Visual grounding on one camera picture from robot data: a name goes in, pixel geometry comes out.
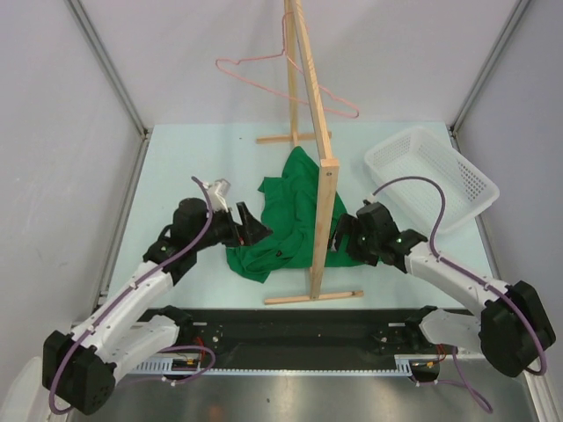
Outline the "green t shirt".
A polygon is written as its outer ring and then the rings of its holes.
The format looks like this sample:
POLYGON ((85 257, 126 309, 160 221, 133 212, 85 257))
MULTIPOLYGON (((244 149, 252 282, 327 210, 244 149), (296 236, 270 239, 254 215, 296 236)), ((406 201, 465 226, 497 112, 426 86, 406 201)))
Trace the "green t shirt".
POLYGON ((271 272, 312 265, 318 198, 318 165, 301 147, 294 148, 279 177, 263 178, 261 222, 273 234, 253 246, 226 251, 234 273, 263 283, 271 272))

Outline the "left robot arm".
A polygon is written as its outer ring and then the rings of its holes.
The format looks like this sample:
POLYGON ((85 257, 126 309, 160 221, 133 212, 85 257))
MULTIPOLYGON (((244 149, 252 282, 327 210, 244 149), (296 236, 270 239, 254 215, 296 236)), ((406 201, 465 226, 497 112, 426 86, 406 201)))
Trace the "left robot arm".
POLYGON ((182 200, 157 241, 116 296, 69 333, 53 331, 45 340, 42 384, 56 415, 61 399, 84 415, 98 411, 121 379, 152 355, 172 348, 182 352, 194 341, 190 316, 167 306, 141 329, 134 323, 161 295, 169 292, 196 264, 197 254, 216 245, 253 246, 273 231, 237 204, 240 222, 228 207, 213 209, 209 200, 182 200))

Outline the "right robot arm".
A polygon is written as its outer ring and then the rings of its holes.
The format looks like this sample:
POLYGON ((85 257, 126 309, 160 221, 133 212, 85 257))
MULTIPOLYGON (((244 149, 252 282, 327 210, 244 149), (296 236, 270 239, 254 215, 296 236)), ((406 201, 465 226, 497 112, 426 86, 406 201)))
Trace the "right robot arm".
POLYGON ((379 202, 366 203, 355 215, 343 214, 329 241, 331 251, 365 265, 383 263, 424 280, 455 299, 467 314, 427 306, 409 321, 406 343, 417 353, 443 344, 482 353, 502 374, 515 377, 547 369, 546 350, 556 335, 537 293, 520 280, 508 284, 472 273, 437 251, 414 229, 401 231, 379 202))

